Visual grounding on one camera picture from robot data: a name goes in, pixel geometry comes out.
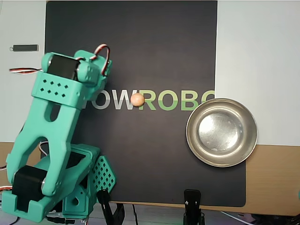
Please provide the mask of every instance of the white wall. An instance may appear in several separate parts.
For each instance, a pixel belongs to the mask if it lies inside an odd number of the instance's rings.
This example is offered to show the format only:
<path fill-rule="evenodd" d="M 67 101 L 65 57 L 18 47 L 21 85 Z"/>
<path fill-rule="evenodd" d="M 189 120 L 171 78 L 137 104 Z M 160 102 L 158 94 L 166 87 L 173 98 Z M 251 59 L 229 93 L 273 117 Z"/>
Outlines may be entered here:
<path fill-rule="evenodd" d="M 31 105 L 35 75 L 10 68 L 41 68 L 46 1 L 3 1 L 0 12 L 0 142 L 14 142 Z M 39 52 L 11 52 L 13 45 L 38 44 Z"/>
<path fill-rule="evenodd" d="M 245 105 L 258 144 L 300 146 L 300 1 L 219 1 L 216 98 Z"/>

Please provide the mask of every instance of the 3d printed arm segment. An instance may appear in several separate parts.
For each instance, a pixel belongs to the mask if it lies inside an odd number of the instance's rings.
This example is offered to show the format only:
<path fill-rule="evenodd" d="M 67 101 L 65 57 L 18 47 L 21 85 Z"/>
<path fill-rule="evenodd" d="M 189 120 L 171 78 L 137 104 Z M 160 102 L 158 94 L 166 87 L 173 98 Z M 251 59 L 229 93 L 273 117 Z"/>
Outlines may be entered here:
<path fill-rule="evenodd" d="M 96 56 L 99 49 L 94 54 L 80 50 L 74 58 L 56 53 L 43 57 L 29 115 L 7 157 L 7 176 L 13 188 L 3 193 L 3 211 L 40 222 L 65 198 L 66 214 L 86 218 L 96 202 L 96 192 L 113 188 L 115 176 L 105 158 L 98 158 L 100 150 L 70 143 L 83 103 L 103 90 L 110 72 L 108 56 Z M 60 110 L 52 119 L 55 105 Z M 49 155 L 34 167 L 27 166 L 42 138 L 48 140 Z M 74 199 L 80 199 L 79 203 L 72 204 Z"/>

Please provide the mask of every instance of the table surface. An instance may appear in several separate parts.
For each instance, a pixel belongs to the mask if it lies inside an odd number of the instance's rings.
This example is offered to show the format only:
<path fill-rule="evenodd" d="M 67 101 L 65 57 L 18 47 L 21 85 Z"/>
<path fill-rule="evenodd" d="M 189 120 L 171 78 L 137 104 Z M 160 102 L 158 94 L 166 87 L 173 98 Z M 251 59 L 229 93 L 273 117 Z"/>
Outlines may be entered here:
<path fill-rule="evenodd" d="M 0 142 L 0 163 L 5 163 L 6 155 L 13 143 Z M 300 147 L 257 145 L 246 163 L 246 204 L 244 207 L 202 206 L 205 210 L 224 210 L 271 215 L 299 214 L 300 200 Z M 34 151 L 29 162 L 39 160 L 39 152 Z M 5 172 L 0 172 L 0 185 L 6 185 Z M 183 204 L 142 203 L 184 208 Z"/>

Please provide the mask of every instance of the green letters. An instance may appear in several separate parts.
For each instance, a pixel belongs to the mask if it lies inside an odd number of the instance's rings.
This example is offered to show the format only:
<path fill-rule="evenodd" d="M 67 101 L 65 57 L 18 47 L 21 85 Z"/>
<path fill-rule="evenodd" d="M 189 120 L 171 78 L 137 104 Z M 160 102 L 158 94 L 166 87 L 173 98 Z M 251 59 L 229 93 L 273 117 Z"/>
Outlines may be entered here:
<path fill-rule="evenodd" d="M 164 102 L 163 102 L 163 98 L 167 94 L 171 95 L 173 98 L 173 103 L 170 106 L 165 106 Z M 158 105 L 161 109 L 163 109 L 165 111 L 170 111 L 170 110 L 175 109 L 177 104 L 178 104 L 178 97 L 177 97 L 176 93 L 172 90 L 164 90 L 158 96 Z"/>
<path fill-rule="evenodd" d="M 201 102 L 204 103 L 206 102 L 207 100 L 207 97 L 208 95 L 215 95 L 215 91 L 214 90 L 208 90 L 206 91 L 203 95 L 202 95 L 202 99 L 201 99 Z"/>
<path fill-rule="evenodd" d="M 182 90 L 181 91 L 181 110 L 182 111 L 193 111 L 198 106 L 196 99 L 198 98 L 198 93 L 194 90 Z M 193 103 L 192 107 L 187 107 L 187 102 Z"/>
<path fill-rule="evenodd" d="M 151 95 L 150 98 L 145 98 L 145 103 L 147 103 L 147 105 L 149 106 L 149 108 L 150 108 L 151 110 L 156 110 L 156 108 L 155 108 L 154 105 L 152 104 L 152 102 L 153 102 L 153 101 L 155 100 L 155 98 L 156 98 L 155 92 L 152 91 L 152 90 L 139 90 L 139 93 L 140 93 L 141 95 L 144 95 L 144 94 L 150 94 L 150 95 Z M 139 107 L 139 110 L 143 110 L 143 109 L 144 109 L 144 106 L 143 106 L 143 105 Z"/>

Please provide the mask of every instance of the metal bracket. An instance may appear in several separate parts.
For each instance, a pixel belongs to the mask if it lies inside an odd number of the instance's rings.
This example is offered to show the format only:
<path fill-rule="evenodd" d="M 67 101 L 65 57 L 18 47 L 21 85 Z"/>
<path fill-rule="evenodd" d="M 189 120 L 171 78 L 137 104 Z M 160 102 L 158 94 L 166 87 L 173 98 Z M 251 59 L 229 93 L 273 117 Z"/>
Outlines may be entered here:
<path fill-rule="evenodd" d="M 204 214 L 200 209 L 201 192 L 198 190 L 185 190 L 184 202 L 186 212 L 183 216 L 183 225 L 205 225 Z"/>
<path fill-rule="evenodd" d="M 107 189 L 103 189 L 97 192 L 97 199 L 102 206 L 103 215 L 107 225 L 122 225 L 125 218 L 124 205 L 117 203 L 117 209 L 112 213 L 109 206 L 110 195 Z"/>

